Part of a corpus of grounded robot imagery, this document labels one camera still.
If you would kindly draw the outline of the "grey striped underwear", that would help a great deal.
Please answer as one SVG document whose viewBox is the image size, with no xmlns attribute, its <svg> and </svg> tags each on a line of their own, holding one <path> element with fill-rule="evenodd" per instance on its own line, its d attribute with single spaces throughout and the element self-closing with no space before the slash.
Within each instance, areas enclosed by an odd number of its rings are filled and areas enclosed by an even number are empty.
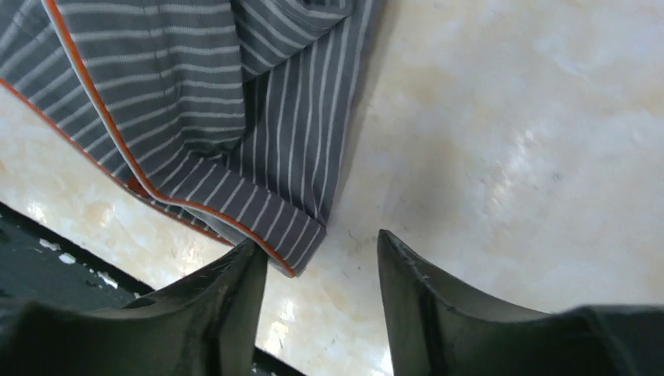
<svg viewBox="0 0 664 376">
<path fill-rule="evenodd" d="M 1 83 L 116 184 L 299 276 L 381 1 L 4 1 Z"/>
</svg>

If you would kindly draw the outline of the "black metal base rail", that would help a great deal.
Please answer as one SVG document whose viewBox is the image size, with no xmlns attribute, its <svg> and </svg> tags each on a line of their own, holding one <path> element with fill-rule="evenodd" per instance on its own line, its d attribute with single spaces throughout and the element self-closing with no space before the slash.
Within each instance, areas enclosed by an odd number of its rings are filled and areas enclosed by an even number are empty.
<svg viewBox="0 0 664 376">
<path fill-rule="evenodd" d="M 83 313 L 123 308 L 155 290 L 7 206 L 1 208 L 1 302 L 40 302 Z M 254 348 L 249 375 L 294 375 Z"/>
</svg>

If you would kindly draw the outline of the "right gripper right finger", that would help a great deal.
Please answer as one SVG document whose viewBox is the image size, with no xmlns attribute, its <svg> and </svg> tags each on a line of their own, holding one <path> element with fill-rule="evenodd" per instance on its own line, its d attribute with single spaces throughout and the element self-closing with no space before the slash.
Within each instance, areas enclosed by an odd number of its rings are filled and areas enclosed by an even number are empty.
<svg viewBox="0 0 664 376">
<path fill-rule="evenodd" d="M 396 375 L 660 375 L 663 308 L 543 313 L 472 287 L 381 230 L 377 257 Z"/>
</svg>

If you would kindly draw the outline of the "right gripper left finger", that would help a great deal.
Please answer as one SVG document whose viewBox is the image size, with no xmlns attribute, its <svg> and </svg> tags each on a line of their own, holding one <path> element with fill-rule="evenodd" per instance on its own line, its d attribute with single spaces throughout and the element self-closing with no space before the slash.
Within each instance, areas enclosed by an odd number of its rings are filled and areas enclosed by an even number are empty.
<svg viewBox="0 0 664 376">
<path fill-rule="evenodd" d="M 1 302 L 4 375 L 249 375 L 268 260 L 246 240 L 123 308 Z"/>
</svg>

